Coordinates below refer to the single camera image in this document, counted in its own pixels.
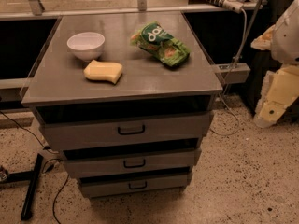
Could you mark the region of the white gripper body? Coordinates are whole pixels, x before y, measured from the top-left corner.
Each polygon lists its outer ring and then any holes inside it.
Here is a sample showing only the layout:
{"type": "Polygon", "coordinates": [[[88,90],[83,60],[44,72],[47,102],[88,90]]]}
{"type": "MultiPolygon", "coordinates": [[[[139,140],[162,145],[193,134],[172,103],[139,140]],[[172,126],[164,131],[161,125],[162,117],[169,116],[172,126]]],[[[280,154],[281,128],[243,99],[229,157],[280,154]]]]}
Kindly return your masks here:
{"type": "Polygon", "coordinates": [[[298,65],[283,64],[276,72],[268,71],[255,108],[254,123],[260,128],[276,124],[298,97],[298,65]]]}

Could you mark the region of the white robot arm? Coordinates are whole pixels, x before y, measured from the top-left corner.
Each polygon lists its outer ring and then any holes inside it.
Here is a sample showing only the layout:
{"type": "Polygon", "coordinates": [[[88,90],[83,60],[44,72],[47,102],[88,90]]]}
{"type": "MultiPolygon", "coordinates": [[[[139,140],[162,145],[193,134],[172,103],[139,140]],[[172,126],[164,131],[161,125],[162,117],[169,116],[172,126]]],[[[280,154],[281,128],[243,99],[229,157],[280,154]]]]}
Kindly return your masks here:
{"type": "Polygon", "coordinates": [[[255,38],[251,46],[270,50],[271,57],[281,63],[275,73],[266,73],[255,109],[255,124],[267,128],[299,98],[299,0],[293,0],[276,24],[255,38]]]}

